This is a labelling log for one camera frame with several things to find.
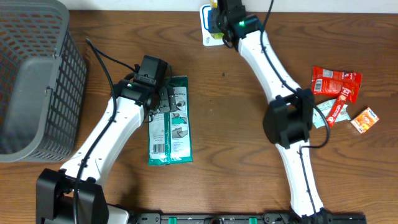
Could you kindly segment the yellow green juice carton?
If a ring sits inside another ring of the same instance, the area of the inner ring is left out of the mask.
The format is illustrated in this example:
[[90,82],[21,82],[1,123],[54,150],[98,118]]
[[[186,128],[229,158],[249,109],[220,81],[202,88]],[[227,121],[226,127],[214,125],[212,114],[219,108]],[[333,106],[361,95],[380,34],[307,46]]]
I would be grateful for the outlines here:
[[218,18],[220,15],[220,10],[218,9],[218,1],[210,0],[211,10],[208,11],[208,31],[214,39],[222,39],[224,34],[221,32],[219,28],[220,23],[218,22]]

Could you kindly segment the dark green packet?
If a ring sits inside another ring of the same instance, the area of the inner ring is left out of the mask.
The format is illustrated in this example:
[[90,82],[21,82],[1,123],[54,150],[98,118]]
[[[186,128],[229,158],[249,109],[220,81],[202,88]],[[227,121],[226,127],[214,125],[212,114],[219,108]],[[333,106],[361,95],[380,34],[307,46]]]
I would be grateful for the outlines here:
[[156,114],[149,123],[148,164],[150,166],[166,166],[193,161],[188,78],[173,77],[169,87],[174,92],[176,110]]

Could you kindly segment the red snack bag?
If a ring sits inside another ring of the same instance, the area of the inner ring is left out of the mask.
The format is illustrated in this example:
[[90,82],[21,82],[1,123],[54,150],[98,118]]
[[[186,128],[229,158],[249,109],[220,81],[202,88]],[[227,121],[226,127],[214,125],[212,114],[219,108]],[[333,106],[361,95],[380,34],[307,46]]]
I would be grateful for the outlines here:
[[314,66],[311,90],[314,95],[338,96],[342,87],[351,90],[350,102],[356,103],[363,75],[357,72],[341,72]]

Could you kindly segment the light green wet wipes pack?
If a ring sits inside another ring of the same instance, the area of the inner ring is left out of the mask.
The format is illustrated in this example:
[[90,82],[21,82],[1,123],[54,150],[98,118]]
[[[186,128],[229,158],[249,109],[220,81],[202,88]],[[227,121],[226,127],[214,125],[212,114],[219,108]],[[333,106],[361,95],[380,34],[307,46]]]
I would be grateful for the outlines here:
[[[317,107],[320,109],[320,111],[323,113],[324,116],[328,116],[330,110],[332,109],[333,105],[335,104],[336,99],[332,99],[332,100],[328,100],[328,101],[324,101],[323,103],[320,103],[319,105],[317,105]],[[344,105],[342,110],[340,111],[339,115],[336,118],[336,123],[340,122],[340,121],[348,121],[350,120],[350,116],[347,113],[346,109],[347,109],[348,105]],[[313,125],[316,128],[320,128],[325,126],[325,123],[322,120],[322,117],[319,115],[319,113],[314,110],[313,111]]]

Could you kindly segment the small red Nescafe packet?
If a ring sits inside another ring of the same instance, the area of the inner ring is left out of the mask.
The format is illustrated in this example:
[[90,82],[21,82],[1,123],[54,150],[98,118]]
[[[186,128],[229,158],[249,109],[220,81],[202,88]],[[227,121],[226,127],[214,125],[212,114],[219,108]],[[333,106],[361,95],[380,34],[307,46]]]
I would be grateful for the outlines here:
[[337,99],[331,108],[328,116],[326,117],[326,121],[328,123],[328,126],[330,128],[333,127],[338,115],[340,114],[341,110],[343,109],[343,106],[347,101],[356,103],[356,87],[353,84],[350,83],[344,83],[338,96]]

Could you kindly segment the small orange tissue pack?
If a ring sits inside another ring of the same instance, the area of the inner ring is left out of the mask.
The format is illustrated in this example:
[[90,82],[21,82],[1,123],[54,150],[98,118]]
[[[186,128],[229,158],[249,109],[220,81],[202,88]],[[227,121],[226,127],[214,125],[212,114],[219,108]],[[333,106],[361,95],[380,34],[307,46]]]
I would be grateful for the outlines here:
[[351,120],[351,124],[359,133],[363,134],[378,121],[379,117],[374,111],[371,108],[366,108],[357,115],[357,117]]

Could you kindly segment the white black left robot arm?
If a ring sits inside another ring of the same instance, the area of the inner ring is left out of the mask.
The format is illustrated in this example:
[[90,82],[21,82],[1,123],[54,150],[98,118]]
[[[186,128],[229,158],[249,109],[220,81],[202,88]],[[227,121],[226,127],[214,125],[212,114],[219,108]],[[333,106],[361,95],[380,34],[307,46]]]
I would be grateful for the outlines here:
[[131,213],[108,204],[104,186],[127,140],[155,114],[175,109],[169,79],[121,80],[116,97],[81,148],[59,170],[44,169],[36,185],[37,223],[130,223]]

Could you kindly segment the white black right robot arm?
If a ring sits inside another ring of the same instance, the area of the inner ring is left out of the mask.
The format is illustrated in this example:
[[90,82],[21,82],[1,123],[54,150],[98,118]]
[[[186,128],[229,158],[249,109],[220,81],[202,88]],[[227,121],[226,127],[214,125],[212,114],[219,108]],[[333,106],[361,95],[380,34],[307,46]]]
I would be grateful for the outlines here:
[[265,25],[244,6],[212,8],[205,22],[210,34],[221,34],[223,43],[245,59],[262,86],[268,102],[263,129],[282,158],[295,221],[319,222],[325,209],[310,162],[314,146],[309,132],[317,109],[313,93],[287,73],[271,47]]

